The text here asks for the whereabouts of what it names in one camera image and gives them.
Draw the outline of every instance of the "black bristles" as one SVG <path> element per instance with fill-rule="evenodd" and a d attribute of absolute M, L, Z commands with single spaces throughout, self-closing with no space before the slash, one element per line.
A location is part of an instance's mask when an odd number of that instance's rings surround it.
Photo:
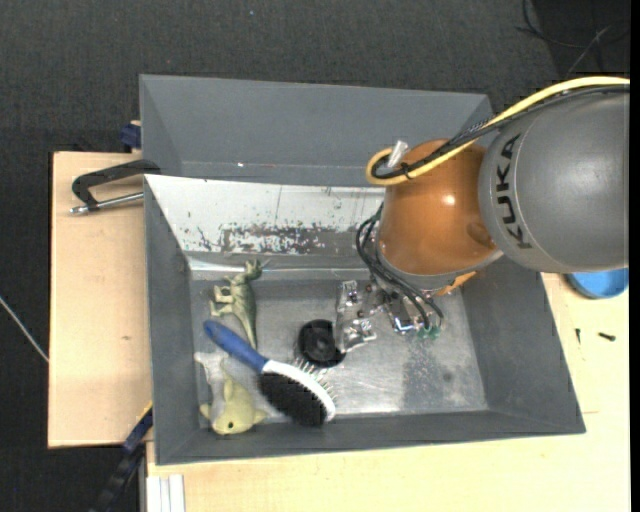
<path fill-rule="evenodd" d="M 280 412 L 296 423 L 320 426 L 327 419 L 322 401 L 300 382 L 279 373 L 263 373 L 259 378 L 262 394 Z"/>

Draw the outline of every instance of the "blue object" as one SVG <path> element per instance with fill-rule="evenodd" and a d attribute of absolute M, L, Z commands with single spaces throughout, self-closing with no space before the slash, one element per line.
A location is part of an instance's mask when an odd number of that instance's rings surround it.
<path fill-rule="evenodd" d="M 135 124 L 129 123 L 120 130 L 120 141 L 130 148 L 142 147 L 142 129 Z"/>
<path fill-rule="evenodd" d="M 256 373 L 262 373 L 264 365 L 269 360 L 253 350 L 249 343 L 231 329 L 213 320 L 207 320 L 204 323 L 204 331 L 221 349 L 252 368 Z"/>
<path fill-rule="evenodd" d="M 575 272 L 567 274 L 569 283 L 590 299 L 608 299 L 624 292 L 629 286 L 629 269 L 605 272 Z"/>

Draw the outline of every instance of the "blue brush handle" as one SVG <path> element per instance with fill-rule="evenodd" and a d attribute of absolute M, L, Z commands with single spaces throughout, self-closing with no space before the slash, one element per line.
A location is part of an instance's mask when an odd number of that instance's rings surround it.
<path fill-rule="evenodd" d="M 253 368 L 257 373 L 262 373 L 262 368 L 269 361 L 266 357 L 253 350 L 248 342 L 219 322 L 207 320 L 204 323 L 204 332 L 221 349 L 246 364 L 249 368 Z"/>

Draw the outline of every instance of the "yellow cable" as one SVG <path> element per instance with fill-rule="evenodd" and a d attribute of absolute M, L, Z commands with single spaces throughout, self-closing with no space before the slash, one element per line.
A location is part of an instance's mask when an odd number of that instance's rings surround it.
<path fill-rule="evenodd" d="M 535 105 L 536 103 L 539 103 L 540 101 L 543 101 L 549 98 L 550 96 L 554 96 L 563 91 L 578 89 L 580 87 L 594 87 L 594 86 L 603 86 L 603 85 L 626 85 L 629 83 L 631 83 L 631 81 L 626 78 L 616 78 L 616 77 L 607 77 L 607 76 L 576 78 L 574 80 L 560 82 L 558 84 L 542 89 L 541 91 L 538 91 L 537 93 L 532 94 L 531 96 L 523 99 L 522 101 L 519 101 L 518 103 L 509 107 L 507 110 L 505 110 L 501 114 L 498 114 L 496 117 L 491 119 L 491 121 L 487 122 L 484 126 L 490 126 L 493 123 L 497 123 L 498 121 L 501 121 L 506 117 L 512 116 L 514 114 L 518 114 L 528 109 L 532 105 Z M 473 139 L 467 142 L 466 144 L 463 144 L 462 146 L 449 151 L 448 153 L 442 155 L 441 157 L 436 158 L 433 162 L 429 162 L 428 164 L 425 164 L 422 167 L 418 167 L 417 169 L 414 169 L 413 171 L 408 172 L 407 173 L 408 177 L 405 175 L 400 175 L 400 176 L 395 176 L 393 178 L 388 178 L 388 179 L 376 178 L 373 175 L 373 166 L 375 165 L 375 163 L 378 162 L 381 158 L 391 154 L 392 148 L 383 149 L 382 151 L 379 151 L 378 153 L 376 153 L 367 163 L 367 167 L 365 171 L 367 181 L 372 185 L 388 186 L 388 185 L 397 185 L 398 183 L 402 183 L 403 181 L 407 181 L 408 179 L 417 178 L 418 176 L 422 176 L 423 174 L 429 172 L 434 167 L 437 167 L 441 163 L 447 161 L 452 156 L 455 156 L 461 151 L 464 151 L 476 140 L 477 139 Z"/>

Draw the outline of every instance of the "white cable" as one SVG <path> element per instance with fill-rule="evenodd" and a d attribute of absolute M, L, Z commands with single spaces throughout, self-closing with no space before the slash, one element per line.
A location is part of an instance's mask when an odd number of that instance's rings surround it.
<path fill-rule="evenodd" d="M 11 316 L 11 318 L 13 318 L 15 323 L 18 324 L 18 327 L 20 327 L 20 329 L 22 330 L 24 335 L 27 337 L 29 342 L 33 345 L 33 348 L 35 348 L 38 351 L 38 354 L 40 354 L 42 356 L 42 359 L 44 359 L 48 363 L 49 362 L 49 357 L 47 356 L 45 351 L 42 350 L 42 347 L 40 347 L 40 345 L 38 345 L 38 342 L 33 338 L 33 336 L 31 336 L 31 333 L 27 330 L 27 328 L 24 326 L 24 324 L 20 321 L 20 319 L 18 318 L 18 315 L 16 315 L 13 312 L 13 310 L 9 307 L 9 304 L 7 304 L 4 301 L 4 299 L 2 298 L 2 295 L 0 295 L 0 304 L 2 304 L 4 309 L 7 310 L 7 313 L 9 313 L 9 315 Z"/>

